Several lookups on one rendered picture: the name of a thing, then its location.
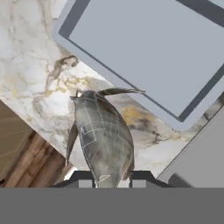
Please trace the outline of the grey sink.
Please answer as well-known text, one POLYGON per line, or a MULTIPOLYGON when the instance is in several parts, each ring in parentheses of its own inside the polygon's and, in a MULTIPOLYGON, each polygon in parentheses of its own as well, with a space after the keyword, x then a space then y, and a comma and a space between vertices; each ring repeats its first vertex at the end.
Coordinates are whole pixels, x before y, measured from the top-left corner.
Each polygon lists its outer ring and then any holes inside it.
POLYGON ((224 106, 157 178, 177 187, 224 188, 224 106))

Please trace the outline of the brown wooden cupboard front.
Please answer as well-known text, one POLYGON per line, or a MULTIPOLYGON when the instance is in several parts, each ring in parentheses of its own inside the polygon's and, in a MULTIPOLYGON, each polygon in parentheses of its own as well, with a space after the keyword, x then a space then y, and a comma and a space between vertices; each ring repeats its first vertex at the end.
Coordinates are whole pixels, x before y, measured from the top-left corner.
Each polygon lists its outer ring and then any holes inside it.
POLYGON ((0 187, 57 185, 73 168, 0 100, 0 187))

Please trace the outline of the grey tray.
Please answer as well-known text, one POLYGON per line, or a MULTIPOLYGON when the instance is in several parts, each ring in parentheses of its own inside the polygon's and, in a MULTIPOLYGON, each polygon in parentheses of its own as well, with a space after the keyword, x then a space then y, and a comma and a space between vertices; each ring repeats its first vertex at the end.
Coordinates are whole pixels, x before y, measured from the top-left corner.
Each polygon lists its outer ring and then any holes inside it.
POLYGON ((224 92, 224 0, 66 0, 52 38, 175 130, 224 92))

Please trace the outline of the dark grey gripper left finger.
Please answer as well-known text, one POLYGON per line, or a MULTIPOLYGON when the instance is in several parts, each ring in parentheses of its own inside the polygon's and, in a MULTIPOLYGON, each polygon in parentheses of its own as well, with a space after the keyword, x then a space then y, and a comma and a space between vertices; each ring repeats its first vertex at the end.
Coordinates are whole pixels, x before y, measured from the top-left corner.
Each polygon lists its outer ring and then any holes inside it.
POLYGON ((75 171, 69 180, 63 180, 54 187, 95 188, 95 181, 90 171, 75 171))

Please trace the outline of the grey fish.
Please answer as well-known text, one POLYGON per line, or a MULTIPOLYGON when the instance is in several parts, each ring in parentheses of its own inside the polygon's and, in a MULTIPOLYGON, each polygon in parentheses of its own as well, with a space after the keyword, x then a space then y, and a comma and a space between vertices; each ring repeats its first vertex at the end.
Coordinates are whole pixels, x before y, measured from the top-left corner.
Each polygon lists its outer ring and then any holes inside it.
POLYGON ((68 131, 66 158, 70 158, 74 143, 79 140, 87 166, 99 188, 118 187, 135 168, 130 129, 107 97, 139 92, 112 87, 100 91, 78 90, 70 97, 74 104, 74 121, 68 131))

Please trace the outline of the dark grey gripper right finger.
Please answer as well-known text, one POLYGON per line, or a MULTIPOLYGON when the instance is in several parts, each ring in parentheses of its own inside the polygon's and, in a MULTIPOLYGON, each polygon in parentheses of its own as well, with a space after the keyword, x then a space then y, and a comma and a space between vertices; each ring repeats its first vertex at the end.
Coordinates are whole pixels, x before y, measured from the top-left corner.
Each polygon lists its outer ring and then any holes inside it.
POLYGON ((156 179, 150 171, 133 171, 130 174, 130 188, 170 187, 170 185, 156 179))

